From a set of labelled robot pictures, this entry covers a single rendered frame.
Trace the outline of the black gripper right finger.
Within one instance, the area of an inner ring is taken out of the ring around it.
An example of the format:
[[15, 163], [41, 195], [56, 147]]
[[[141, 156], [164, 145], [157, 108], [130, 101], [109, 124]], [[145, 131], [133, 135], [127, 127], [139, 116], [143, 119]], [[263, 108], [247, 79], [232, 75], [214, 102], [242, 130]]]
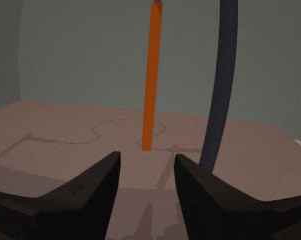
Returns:
[[301, 195], [255, 200], [181, 153], [173, 171], [189, 240], [267, 240], [301, 221]]

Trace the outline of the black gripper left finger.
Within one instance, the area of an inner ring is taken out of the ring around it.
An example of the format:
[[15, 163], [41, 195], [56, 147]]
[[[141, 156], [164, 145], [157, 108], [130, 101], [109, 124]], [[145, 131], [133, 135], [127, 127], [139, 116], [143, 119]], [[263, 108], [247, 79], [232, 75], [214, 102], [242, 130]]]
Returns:
[[15, 240], [105, 240], [121, 169], [113, 151], [38, 197], [0, 192], [0, 232]]

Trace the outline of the orange handle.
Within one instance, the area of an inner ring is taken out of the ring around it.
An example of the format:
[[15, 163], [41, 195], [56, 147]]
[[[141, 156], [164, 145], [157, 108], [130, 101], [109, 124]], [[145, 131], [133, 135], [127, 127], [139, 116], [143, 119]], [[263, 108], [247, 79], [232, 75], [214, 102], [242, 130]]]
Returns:
[[153, 137], [155, 91], [157, 91], [159, 48], [161, 48], [159, 36], [161, 36], [162, 4], [162, 0], [153, 0], [151, 4], [145, 104], [143, 104], [142, 151], [151, 151], [151, 137]]

